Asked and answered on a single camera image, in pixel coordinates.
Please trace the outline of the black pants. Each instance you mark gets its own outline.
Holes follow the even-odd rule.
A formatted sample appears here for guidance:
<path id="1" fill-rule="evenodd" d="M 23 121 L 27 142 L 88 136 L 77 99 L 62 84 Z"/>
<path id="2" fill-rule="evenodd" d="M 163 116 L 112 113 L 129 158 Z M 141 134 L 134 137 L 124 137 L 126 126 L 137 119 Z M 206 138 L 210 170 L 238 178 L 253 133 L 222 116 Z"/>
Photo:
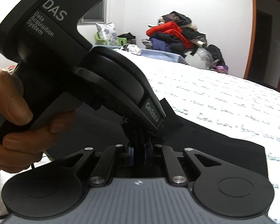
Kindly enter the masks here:
<path id="1" fill-rule="evenodd" d="M 178 116 L 166 99 L 160 101 L 166 114 L 162 127 L 153 136 L 152 144 L 169 145 L 174 151 L 194 148 L 237 166 L 268 176 L 266 153 L 263 146 L 250 141 L 228 137 Z M 120 125 L 122 118 L 101 107 L 95 111 L 87 104 L 76 110 L 72 128 L 62 134 L 48 149 L 53 159 L 60 159 L 86 147 L 102 152 L 107 146 L 126 144 L 127 137 Z"/>

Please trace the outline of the floral pillow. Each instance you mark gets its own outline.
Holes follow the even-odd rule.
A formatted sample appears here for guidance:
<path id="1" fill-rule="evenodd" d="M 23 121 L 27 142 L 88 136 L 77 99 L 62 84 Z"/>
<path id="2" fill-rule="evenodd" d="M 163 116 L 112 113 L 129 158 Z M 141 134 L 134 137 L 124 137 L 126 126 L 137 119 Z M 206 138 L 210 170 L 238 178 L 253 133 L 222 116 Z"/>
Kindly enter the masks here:
<path id="1" fill-rule="evenodd" d="M 97 32 L 100 38 L 104 39 L 117 39 L 117 33 L 113 22 L 110 23 L 96 23 Z"/>

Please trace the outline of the white bedspread with blue script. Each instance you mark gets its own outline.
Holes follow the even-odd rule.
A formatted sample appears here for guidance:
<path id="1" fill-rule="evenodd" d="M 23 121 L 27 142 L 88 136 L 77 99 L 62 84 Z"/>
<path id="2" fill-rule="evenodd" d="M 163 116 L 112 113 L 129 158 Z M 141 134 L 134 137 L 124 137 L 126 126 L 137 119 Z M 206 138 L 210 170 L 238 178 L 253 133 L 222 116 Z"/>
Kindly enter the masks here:
<path id="1" fill-rule="evenodd" d="M 268 176 L 194 148 L 152 144 L 166 115 L 155 133 L 119 115 L 126 144 L 86 147 L 8 180 L 5 222 L 280 223 L 280 93 L 180 63 L 133 63 L 178 116 L 263 146 Z M 145 144 L 152 146 L 148 165 Z"/>

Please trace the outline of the green plastic basket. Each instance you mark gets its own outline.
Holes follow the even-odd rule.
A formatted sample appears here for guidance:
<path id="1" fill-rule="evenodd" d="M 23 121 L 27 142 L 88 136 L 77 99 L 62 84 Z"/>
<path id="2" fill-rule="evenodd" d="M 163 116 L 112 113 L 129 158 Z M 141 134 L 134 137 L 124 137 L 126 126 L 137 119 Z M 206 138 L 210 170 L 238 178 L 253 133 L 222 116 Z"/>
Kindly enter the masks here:
<path id="1" fill-rule="evenodd" d="M 97 32 L 94 35 L 95 41 L 97 45 L 103 45 L 103 46 L 123 46 L 128 44 L 126 38 L 111 38 L 111 39 L 104 39 L 100 38 L 99 33 Z"/>

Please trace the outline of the clear plastic bag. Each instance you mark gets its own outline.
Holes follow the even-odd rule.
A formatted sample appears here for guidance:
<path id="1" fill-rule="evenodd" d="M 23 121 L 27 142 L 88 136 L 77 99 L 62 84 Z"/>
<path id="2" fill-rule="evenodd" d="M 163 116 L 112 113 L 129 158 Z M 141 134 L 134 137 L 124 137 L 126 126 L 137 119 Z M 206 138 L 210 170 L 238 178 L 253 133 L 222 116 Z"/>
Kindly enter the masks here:
<path id="1" fill-rule="evenodd" d="M 192 55 L 192 52 L 193 50 L 185 52 L 185 60 L 188 65 L 203 70 L 209 70 L 211 68 L 213 65 L 213 58 L 209 51 L 199 47 L 194 55 Z"/>

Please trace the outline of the pile of clothes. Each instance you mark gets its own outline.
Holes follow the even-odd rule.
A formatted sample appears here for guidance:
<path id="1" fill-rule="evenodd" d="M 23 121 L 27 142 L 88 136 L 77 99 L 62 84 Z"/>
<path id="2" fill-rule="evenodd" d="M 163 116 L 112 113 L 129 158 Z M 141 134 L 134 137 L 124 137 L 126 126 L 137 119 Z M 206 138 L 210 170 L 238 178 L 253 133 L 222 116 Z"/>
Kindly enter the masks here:
<path id="1" fill-rule="evenodd" d="M 193 50 L 192 55 L 194 55 L 201 47 L 212 55 L 213 65 L 209 70 L 223 74 L 229 72 L 220 49 L 208 44 L 206 34 L 200 33 L 189 17 L 173 11 L 161 16 L 157 25 L 148 27 L 146 31 L 148 38 L 142 40 L 146 49 L 178 54 L 185 59 L 186 51 Z"/>

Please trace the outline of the window with metal frame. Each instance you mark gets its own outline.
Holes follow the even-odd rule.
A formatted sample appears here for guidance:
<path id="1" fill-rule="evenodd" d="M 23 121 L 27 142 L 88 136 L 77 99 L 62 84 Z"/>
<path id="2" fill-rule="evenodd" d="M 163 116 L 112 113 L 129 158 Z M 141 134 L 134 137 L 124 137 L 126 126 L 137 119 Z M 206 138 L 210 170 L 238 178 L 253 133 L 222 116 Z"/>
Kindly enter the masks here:
<path id="1" fill-rule="evenodd" d="M 106 0 L 102 0 L 94 8 L 92 8 L 78 24 L 95 24 L 104 23 L 106 20 Z"/>

